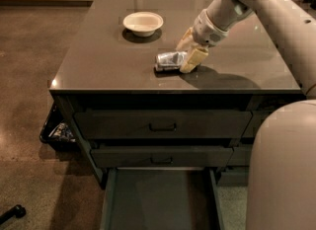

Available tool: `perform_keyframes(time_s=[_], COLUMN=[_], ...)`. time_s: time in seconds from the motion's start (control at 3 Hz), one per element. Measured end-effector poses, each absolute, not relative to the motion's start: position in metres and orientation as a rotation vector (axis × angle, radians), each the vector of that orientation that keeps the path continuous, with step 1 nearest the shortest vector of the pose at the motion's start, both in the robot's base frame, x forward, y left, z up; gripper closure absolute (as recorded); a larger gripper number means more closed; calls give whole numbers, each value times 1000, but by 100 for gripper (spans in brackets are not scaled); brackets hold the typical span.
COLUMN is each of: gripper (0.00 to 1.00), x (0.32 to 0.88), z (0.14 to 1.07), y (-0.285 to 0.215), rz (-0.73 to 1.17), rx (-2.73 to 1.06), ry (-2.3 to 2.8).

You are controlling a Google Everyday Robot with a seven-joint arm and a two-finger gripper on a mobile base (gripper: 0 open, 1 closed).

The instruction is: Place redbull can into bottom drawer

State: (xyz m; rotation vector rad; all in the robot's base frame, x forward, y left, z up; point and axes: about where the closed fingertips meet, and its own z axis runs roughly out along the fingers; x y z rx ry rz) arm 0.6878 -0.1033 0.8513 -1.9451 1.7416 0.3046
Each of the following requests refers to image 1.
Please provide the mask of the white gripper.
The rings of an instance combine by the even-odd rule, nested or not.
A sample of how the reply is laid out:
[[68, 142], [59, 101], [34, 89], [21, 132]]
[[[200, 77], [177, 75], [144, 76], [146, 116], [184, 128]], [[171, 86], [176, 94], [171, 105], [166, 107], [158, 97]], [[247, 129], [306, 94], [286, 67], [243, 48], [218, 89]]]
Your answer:
[[193, 27], [187, 29], [176, 46], [177, 51], [187, 51], [180, 71], [190, 73], [208, 57], [208, 50], [197, 47], [198, 44], [216, 46], [228, 36], [228, 32], [228, 25], [211, 19], [207, 10], [203, 9], [196, 17]]

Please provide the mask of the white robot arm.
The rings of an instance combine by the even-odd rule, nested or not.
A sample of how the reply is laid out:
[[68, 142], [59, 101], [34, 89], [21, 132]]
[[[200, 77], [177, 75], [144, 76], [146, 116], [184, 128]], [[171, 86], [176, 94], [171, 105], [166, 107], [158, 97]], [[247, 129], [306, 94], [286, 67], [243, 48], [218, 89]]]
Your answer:
[[264, 83], [293, 86], [304, 100], [279, 108], [261, 124], [252, 148], [246, 230], [316, 230], [316, 21], [292, 0], [213, 0], [178, 44], [191, 72], [228, 31], [256, 14], [278, 58], [246, 64]]

